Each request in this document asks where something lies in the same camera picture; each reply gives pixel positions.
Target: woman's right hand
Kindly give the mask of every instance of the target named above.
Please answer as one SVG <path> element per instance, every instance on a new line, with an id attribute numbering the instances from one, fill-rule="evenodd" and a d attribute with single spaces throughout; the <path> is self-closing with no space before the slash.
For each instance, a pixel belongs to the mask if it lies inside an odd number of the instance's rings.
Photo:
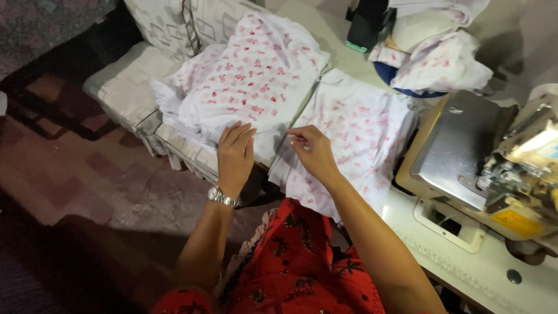
<path id="1" fill-rule="evenodd" d="M 331 143 L 318 128 L 313 125 L 297 127 L 287 130 L 292 149 L 299 157 L 300 162 L 314 178 L 326 188 L 343 177 L 337 168 Z"/>

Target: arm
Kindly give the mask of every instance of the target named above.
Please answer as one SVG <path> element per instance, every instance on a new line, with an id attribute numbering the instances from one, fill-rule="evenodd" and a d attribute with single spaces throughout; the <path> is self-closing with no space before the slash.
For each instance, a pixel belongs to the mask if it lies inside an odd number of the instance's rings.
<path id="1" fill-rule="evenodd" d="M 324 185 L 387 313 L 446 313 L 411 252 L 341 174 L 331 143 L 315 126 L 290 129 L 291 145 L 306 170 Z"/>
<path id="2" fill-rule="evenodd" d="M 256 129 L 250 130 L 250 126 L 250 123 L 240 126 L 239 121 L 225 128 L 219 140 L 217 186 L 231 198 L 240 195 L 254 164 L 252 136 Z M 219 280 L 232 211 L 222 203 L 207 202 L 176 262 L 178 285 L 213 294 Z"/>

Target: woman's left hand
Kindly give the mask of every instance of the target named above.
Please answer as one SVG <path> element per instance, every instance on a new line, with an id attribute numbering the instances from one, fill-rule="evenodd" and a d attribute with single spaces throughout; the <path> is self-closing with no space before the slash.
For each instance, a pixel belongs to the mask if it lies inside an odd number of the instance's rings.
<path id="1" fill-rule="evenodd" d="M 251 123 L 241 122 L 226 127 L 219 139 L 217 164 L 219 180 L 217 186 L 225 196 L 238 198 L 254 165 L 254 139 L 256 129 Z"/>

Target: white table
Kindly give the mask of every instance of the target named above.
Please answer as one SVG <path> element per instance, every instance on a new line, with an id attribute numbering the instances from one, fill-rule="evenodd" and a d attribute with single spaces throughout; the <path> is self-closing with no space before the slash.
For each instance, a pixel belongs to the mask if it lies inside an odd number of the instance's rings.
<path id="1" fill-rule="evenodd" d="M 396 93 L 377 75 L 364 54 L 345 46 L 350 22 L 300 2 L 290 0 L 277 15 L 300 23 L 310 31 L 320 47 L 331 54 L 331 65 L 363 81 Z M 491 82 L 495 90 L 503 84 Z M 500 105 L 525 103 L 524 93 L 514 88 L 499 91 L 490 100 Z M 405 242 L 419 264 L 460 293 L 494 313 L 558 313 L 558 259 L 547 256 L 539 266 L 530 266 L 512 257 L 503 238 L 488 232 L 480 251 L 468 253 L 415 220 L 418 198 L 391 188 L 383 219 Z M 513 284 L 508 269 L 523 278 Z"/>

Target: blue bowl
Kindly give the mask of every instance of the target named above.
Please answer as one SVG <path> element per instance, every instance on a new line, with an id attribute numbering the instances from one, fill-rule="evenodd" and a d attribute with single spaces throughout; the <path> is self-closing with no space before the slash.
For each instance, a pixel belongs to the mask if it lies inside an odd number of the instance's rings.
<path id="1" fill-rule="evenodd" d="M 387 65 L 385 63 L 381 63 L 381 62 L 374 62 L 374 67 L 376 68 L 376 72 L 378 72 L 378 75 L 380 76 L 380 78 L 382 79 L 382 81 L 384 81 L 386 84 L 389 85 L 389 83 L 391 82 L 391 80 L 395 77 L 395 75 L 397 74 L 398 69 L 392 67 L 391 65 Z M 424 93 L 422 95 L 419 95 L 415 92 L 413 92 L 410 89 L 401 89 L 401 88 L 394 88 L 396 91 L 411 96 L 411 97 L 417 97 L 417 98 L 436 98 L 436 97 L 440 97 L 443 95 L 446 95 L 447 93 L 442 93 L 442 92 L 435 92 L 435 93 Z"/>

